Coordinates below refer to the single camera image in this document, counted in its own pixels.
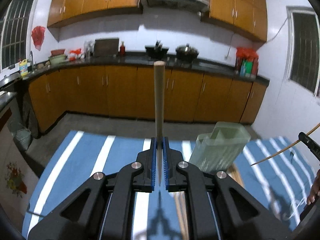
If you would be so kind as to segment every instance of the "cooking pot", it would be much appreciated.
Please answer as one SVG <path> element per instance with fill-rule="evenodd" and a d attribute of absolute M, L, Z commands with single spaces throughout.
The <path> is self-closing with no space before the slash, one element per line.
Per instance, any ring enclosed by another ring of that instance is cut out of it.
<path fill-rule="evenodd" d="M 199 55 L 196 48 L 190 47 L 187 43 L 186 46 L 179 46 L 176 48 L 177 59 L 191 63 Z"/>

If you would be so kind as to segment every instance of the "floral pattern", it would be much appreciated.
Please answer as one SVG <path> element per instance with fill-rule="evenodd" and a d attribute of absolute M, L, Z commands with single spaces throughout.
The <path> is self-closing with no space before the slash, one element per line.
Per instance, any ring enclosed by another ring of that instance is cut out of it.
<path fill-rule="evenodd" d="M 22 198 L 22 193 L 27 193 L 27 186 L 23 182 L 24 175 L 20 168 L 17 168 L 17 162 L 7 164 L 7 174 L 4 179 L 7 181 L 7 188 L 12 190 L 12 194 Z"/>

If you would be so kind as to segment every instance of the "metal screw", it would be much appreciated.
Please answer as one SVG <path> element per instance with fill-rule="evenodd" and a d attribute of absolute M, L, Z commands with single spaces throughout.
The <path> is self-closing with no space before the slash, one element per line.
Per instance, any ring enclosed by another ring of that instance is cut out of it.
<path fill-rule="evenodd" d="M 103 173 L 102 172 L 96 172 L 94 175 L 93 175 L 93 178 L 96 179 L 96 180 L 100 180 L 103 178 Z"/>
<path fill-rule="evenodd" d="M 141 166 L 142 166 L 141 163 L 138 163 L 138 162 L 134 162 L 134 163 L 131 164 L 131 167 L 134 168 L 134 169 L 138 169 Z"/>
<path fill-rule="evenodd" d="M 217 177 L 218 177 L 219 179 L 224 179 L 224 178 L 227 177 L 227 174 L 226 174 L 224 171 L 218 171 L 218 172 L 217 172 Z"/>
<path fill-rule="evenodd" d="M 186 167 L 188 167 L 188 163 L 187 162 L 179 162 L 178 163 L 178 166 L 180 167 L 180 168 L 186 168 Z"/>

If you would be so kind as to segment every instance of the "power cord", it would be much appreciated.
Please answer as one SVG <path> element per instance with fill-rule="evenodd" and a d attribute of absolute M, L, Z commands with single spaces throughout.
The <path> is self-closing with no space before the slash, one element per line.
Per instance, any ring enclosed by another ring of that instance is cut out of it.
<path fill-rule="evenodd" d="M 284 26 L 285 23 L 287 22 L 287 20 L 288 20 L 288 18 L 285 19 L 284 23 L 281 25 L 281 27 L 280 27 L 279 31 L 277 32 L 277 34 L 276 34 L 272 39 L 266 41 L 265 44 L 267 44 L 267 43 L 270 42 L 270 41 L 273 41 L 273 40 L 276 38 L 276 36 L 279 34 L 279 32 L 281 31 L 281 29 L 283 28 L 283 26 Z"/>

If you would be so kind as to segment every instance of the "faucet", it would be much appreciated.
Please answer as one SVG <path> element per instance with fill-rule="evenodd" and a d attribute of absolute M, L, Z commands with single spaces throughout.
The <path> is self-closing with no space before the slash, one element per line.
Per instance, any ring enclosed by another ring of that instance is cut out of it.
<path fill-rule="evenodd" d="M 34 65 L 33 65 L 33 53 L 32 53 L 32 50 L 30 51 L 30 57 L 31 57 L 31 67 L 32 67 L 32 70 L 34 69 Z"/>

